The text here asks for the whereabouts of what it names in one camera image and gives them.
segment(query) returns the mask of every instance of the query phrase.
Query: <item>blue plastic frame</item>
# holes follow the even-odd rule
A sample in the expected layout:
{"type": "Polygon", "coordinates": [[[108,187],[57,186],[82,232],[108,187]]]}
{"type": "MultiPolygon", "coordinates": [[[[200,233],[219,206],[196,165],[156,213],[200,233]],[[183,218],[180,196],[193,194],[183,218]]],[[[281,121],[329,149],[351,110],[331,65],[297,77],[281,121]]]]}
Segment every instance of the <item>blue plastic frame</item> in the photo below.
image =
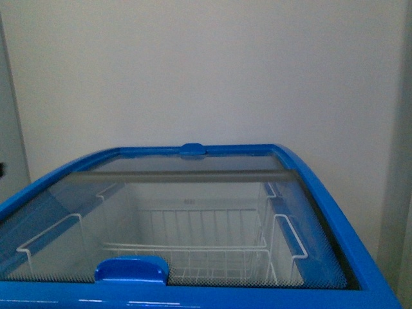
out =
{"type": "MultiPolygon", "coordinates": [[[[273,153],[295,169],[326,218],[357,277],[360,290],[295,288],[211,288],[120,285],[118,283],[39,283],[0,281],[0,308],[398,308],[395,295],[348,220],[310,168],[281,145],[211,145],[193,147],[194,155],[273,153]]],[[[0,220],[73,171],[84,171],[116,156],[189,154],[191,147],[121,147],[74,160],[33,182],[0,205],[0,220]]]]}

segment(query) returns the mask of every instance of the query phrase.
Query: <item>blue chest freezer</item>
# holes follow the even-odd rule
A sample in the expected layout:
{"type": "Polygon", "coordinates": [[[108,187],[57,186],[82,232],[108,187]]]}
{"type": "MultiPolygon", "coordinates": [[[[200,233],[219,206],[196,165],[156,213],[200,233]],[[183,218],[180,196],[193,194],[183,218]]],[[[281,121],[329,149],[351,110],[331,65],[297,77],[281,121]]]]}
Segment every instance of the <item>blue chest freezer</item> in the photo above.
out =
{"type": "Polygon", "coordinates": [[[280,145],[124,147],[0,205],[0,308],[400,308],[280,145]]]}

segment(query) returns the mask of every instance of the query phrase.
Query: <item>blue lid handle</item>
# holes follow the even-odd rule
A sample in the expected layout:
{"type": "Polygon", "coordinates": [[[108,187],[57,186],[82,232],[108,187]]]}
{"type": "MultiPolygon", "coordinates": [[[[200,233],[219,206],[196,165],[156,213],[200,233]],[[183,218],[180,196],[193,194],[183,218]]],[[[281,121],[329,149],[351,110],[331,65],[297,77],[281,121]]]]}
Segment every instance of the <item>blue lid handle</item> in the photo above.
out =
{"type": "Polygon", "coordinates": [[[95,271],[96,283],[166,285],[169,266],[159,256],[119,256],[105,259],[95,271]]]}
{"type": "Polygon", "coordinates": [[[184,144],[179,150],[181,156],[200,156],[206,154],[206,148],[202,144],[184,144]]]}

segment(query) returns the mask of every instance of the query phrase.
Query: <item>glass lid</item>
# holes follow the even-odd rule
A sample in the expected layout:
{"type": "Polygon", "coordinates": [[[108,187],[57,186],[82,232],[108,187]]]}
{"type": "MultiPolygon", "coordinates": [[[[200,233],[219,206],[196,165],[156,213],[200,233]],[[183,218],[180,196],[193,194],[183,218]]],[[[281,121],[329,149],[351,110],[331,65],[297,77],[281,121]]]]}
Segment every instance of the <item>glass lid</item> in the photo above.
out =
{"type": "Polygon", "coordinates": [[[170,286],[357,288],[305,184],[272,155],[114,158],[9,215],[0,247],[9,281],[94,283],[103,261],[154,256],[170,286]]]}

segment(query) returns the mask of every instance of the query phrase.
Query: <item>blue handle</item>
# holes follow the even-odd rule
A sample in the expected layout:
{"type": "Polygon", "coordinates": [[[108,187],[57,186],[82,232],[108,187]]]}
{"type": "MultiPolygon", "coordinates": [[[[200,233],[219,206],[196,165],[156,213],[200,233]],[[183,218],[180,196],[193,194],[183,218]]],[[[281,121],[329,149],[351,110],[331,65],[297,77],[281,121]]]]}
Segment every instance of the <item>blue handle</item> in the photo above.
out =
{"type": "Polygon", "coordinates": [[[166,285],[169,266],[158,256],[119,256],[101,262],[95,271],[96,283],[166,285]]]}

